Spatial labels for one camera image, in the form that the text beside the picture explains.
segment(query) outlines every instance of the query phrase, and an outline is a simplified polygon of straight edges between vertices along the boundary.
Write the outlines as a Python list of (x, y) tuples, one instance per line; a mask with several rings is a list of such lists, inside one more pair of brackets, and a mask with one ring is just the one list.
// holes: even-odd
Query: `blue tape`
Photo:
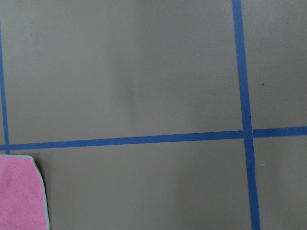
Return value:
[(131, 145), (148, 144), (164, 142), (182, 142), (182, 141), (201, 141), (201, 140), (225, 140), (241, 139), (243, 132), (240, 131), (222, 131), (208, 133), (186, 133), (159, 136), (129, 137), (129, 138), (108, 138), (92, 140), (71, 140), (30, 144), (13, 144), (11, 150), (34, 150), (34, 149), (52, 149), (52, 148), (71, 148), (88, 146), (107, 146), (107, 145)]
[(307, 135), (307, 126), (255, 129), (254, 138), (271, 138)]
[(248, 195), (251, 226), (253, 230), (260, 230), (259, 202), (255, 175), (255, 152), (248, 92), (248, 74), (245, 57), (241, 1), (232, 0), (232, 6), (236, 41), (236, 58), (240, 87), (243, 137), (248, 178)]
[(1, 90), (1, 104), (2, 104), (5, 153), (10, 154), (8, 117), (7, 117), (7, 113), (6, 113), (4, 71), (3, 71), (3, 60), (2, 60), (1, 23), (0, 23), (0, 90)]

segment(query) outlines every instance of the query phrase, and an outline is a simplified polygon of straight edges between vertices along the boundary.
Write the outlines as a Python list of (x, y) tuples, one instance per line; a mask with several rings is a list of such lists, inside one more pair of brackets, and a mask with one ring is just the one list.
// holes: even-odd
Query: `folded cloth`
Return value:
[(49, 230), (45, 187), (31, 156), (0, 155), (0, 230)]

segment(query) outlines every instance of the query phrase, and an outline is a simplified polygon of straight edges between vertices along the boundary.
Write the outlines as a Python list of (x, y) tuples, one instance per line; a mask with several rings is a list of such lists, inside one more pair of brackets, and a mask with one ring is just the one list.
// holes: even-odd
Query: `pink towel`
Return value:
[(49, 230), (45, 188), (31, 156), (0, 155), (0, 230)]

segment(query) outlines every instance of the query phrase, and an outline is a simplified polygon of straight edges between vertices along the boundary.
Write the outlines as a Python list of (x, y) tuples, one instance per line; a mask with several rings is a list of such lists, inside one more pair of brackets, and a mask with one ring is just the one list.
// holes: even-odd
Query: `pink fabric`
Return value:
[(45, 188), (31, 158), (0, 157), (0, 230), (46, 230)]

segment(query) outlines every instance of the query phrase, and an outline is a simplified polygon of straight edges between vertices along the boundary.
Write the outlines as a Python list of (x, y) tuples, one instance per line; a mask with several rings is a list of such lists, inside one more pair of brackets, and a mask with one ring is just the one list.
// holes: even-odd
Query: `horizontal blue line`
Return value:
[[(285, 127), (285, 128), (264, 128), (254, 129), (254, 138), (271, 138), (286, 136), (304, 136), (307, 135), (307, 126)], [(36, 150), (36, 149), (54, 149), (69, 147), (87, 147), (87, 146), (105, 146), (105, 145), (128, 145), (128, 144), (149, 144), (149, 143), (166, 143), (182, 141), (200, 141), (200, 140), (226, 140), (226, 139), (243, 139), (243, 131), (222, 131), (209, 133), (186, 133), (145, 137), (130, 138), (108, 138), (92, 140), (69, 140), (30, 144), (13, 144), (10, 150)], [(5, 150), (5, 145), (0, 145), (0, 151)]]
[(71, 140), (71, 141), (57, 141), (57, 142), (44, 142), (44, 143), (30, 143), (30, 144), (13, 144), (10, 145), (10, 149), (33, 150), (33, 149), (52, 149), (52, 148), (88, 147), (88, 146), (106, 146), (106, 145), (130, 145), (130, 144), (148, 144), (148, 143), (200, 141), (200, 140), (223, 140), (223, 139), (240, 139), (240, 138), (243, 138), (243, 133), (241, 130), (130, 137), (130, 138), (108, 138), (108, 139)]
[(272, 138), (286, 136), (307, 135), (307, 126), (285, 127), (285, 128), (264, 128), (253, 130), (254, 138)]

